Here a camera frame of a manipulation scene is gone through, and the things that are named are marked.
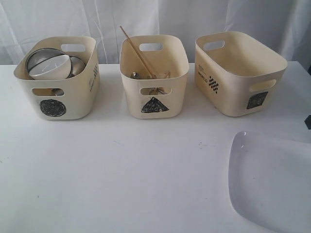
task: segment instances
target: cream plastic bin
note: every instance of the cream plastic bin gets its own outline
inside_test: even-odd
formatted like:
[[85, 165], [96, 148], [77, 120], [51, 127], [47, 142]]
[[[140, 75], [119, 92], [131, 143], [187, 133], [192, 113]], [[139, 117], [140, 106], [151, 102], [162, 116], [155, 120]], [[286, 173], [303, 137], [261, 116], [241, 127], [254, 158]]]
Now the cream plastic bin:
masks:
[[[84, 51], [64, 51], [84, 61], [86, 68], [77, 76], [64, 80], [32, 80], [26, 71], [27, 57], [41, 48], [62, 50], [61, 46], [82, 45]], [[93, 105], [100, 77], [95, 39], [87, 36], [50, 37], [38, 42], [14, 71], [28, 100], [39, 117], [48, 120], [79, 119], [86, 116]], [[53, 96], [49, 90], [60, 88], [64, 94]]]
[[[140, 51], [153, 71], [171, 72], [171, 78], [135, 80], [132, 72], [142, 77], [149, 75], [128, 40], [122, 44], [120, 71], [125, 90], [127, 107], [132, 116], [140, 119], [166, 118], [177, 115], [183, 105], [189, 73], [189, 64], [181, 41], [171, 35], [134, 36], [131, 40], [137, 48], [141, 44], [162, 44], [161, 50]], [[142, 89], [163, 87], [170, 90], [166, 95], [143, 95]]]
[[[205, 50], [211, 42], [224, 45]], [[240, 32], [202, 36], [195, 50], [196, 85], [220, 112], [231, 117], [267, 107], [287, 67], [279, 54]]]

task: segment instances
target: white tabletop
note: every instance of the white tabletop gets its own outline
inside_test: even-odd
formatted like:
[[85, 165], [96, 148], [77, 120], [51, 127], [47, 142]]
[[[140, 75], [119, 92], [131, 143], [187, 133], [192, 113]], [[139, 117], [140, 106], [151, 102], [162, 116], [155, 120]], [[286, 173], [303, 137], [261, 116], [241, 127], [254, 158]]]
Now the white tabletop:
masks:
[[289, 62], [264, 111], [222, 115], [194, 84], [182, 112], [140, 120], [126, 108], [119, 65], [83, 119], [39, 119], [0, 66], [1, 233], [263, 233], [231, 207], [228, 159], [243, 130], [311, 143], [311, 77]]

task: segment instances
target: white curtain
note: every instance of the white curtain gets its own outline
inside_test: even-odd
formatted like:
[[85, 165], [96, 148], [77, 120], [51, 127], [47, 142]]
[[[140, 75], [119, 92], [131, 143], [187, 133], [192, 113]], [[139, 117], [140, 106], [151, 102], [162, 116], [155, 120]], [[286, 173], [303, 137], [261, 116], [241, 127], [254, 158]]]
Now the white curtain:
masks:
[[17, 64], [56, 35], [92, 36], [100, 63], [118, 63], [119, 25], [130, 36], [179, 37], [190, 62], [196, 38], [240, 31], [305, 69], [311, 64], [311, 0], [0, 0], [0, 64]]

